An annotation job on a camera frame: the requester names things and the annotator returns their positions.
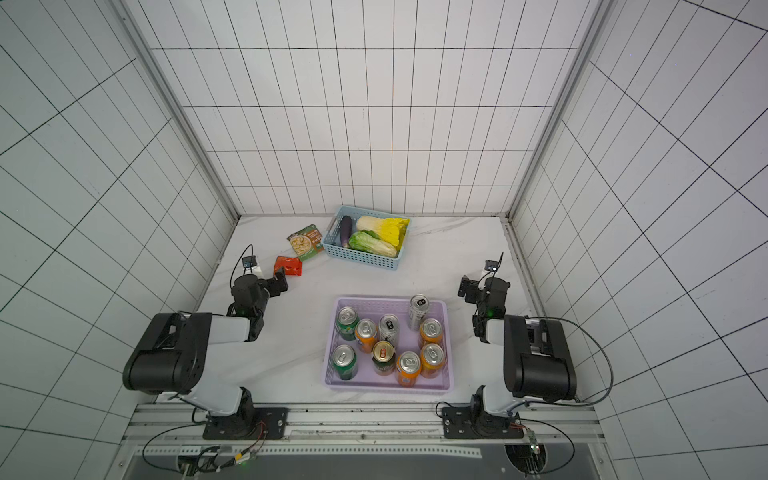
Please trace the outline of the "white Monster can back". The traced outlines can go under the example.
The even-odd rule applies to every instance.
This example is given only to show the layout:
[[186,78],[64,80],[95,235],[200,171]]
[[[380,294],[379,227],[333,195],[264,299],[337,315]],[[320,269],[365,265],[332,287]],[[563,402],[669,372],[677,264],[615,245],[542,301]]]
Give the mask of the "white Monster can back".
[[414,295],[409,301],[408,322],[410,330],[418,331],[428,317],[430,301],[423,294]]

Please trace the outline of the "white monster can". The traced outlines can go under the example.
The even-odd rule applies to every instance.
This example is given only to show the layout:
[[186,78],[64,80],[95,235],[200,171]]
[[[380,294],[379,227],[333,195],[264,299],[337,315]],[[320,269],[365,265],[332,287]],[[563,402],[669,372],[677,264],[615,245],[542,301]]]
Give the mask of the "white monster can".
[[383,315],[378,325],[379,339],[389,342],[393,347],[398,346],[400,321],[399,318],[391,313]]
[[410,330],[418,331],[428,317],[430,301],[423,294],[414,295],[409,301],[408,322]]

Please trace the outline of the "green soda can back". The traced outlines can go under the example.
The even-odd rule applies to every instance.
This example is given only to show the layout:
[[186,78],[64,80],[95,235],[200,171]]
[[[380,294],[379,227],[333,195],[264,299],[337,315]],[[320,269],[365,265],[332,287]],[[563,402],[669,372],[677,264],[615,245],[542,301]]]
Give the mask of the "green soda can back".
[[355,332],[360,317],[357,311],[351,306],[342,307],[335,319],[335,329],[337,334],[345,341],[354,341]]

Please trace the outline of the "green soda can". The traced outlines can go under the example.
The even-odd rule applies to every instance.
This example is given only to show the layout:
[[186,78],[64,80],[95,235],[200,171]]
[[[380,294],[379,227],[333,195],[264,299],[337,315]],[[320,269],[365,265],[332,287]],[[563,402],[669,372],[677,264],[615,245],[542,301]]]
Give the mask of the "green soda can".
[[357,353],[348,344],[337,346],[330,356],[331,365],[342,381],[352,380],[358,371]]
[[335,319],[335,329],[337,334],[345,341],[354,341],[355,332],[360,317],[357,311],[351,306],[342,307]]

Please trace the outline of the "green soda can front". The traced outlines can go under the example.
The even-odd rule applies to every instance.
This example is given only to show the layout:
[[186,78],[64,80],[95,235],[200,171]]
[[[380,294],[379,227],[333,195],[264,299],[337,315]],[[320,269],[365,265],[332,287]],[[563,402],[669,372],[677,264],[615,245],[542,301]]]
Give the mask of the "green soda can front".
[[342,381],[352,380],[358,371],[357,353],[348,344],[337,346],[330,356],[331,365]]

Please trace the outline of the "purple plastic basket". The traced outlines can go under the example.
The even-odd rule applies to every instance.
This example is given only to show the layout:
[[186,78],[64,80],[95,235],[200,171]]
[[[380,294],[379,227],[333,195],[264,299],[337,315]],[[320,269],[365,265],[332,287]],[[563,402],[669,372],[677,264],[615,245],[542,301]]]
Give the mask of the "purple plastic basket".
[[365,392],[444,394],[454,386],[445,302],[340,297],[331,315],[325,386]]

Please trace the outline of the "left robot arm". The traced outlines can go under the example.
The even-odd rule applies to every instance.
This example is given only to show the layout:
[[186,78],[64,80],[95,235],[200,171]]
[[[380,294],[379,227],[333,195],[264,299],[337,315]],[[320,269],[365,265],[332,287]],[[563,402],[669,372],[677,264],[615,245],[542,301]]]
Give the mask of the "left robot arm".
[[123,370],[123,385],[149,395],[173,393],[206,412],[206,440],[278,440],[287,409],[257,408],[250,391],[219,378],[207,365],[212,345],[257,340],[268,300],[288,290],[283,269],[264,279],[244,274],[231,286],[233,303],[224,315],[211,312],[156,314]]

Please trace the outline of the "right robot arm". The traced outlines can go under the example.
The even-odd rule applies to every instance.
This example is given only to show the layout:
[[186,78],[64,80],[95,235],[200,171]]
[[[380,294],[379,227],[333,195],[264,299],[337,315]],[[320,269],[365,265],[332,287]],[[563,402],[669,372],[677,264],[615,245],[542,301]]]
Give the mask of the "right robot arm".
[[475,307],[474,336],[502,348],[501,379],[480,386],[469,405],[472,427],[484,435],[511,428],[513,412],[534,401],[553,404],[576,397],[577,376],[562,323],[508,314],[509,288],[494,276],[464,276],[458,288],[458,296]]

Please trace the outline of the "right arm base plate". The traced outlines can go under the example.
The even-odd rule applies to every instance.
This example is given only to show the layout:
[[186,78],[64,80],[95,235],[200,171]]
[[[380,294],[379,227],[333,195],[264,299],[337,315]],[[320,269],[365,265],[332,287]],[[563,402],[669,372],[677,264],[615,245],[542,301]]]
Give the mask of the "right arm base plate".
[[518,440],[524,436],[521,425],[507,417],[490,415],[483,409],[475,412],[470,406],[437,407],[443,437],[449,440]]

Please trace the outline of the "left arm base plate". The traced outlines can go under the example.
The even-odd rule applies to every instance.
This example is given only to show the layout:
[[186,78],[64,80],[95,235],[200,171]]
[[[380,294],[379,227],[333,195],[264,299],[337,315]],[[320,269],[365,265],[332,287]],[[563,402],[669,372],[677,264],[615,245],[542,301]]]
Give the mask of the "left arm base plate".
[[208,418],[202,434],[210,441],[279,440],[284,437],[289,410],[284,407],[252,408],[233,415]]

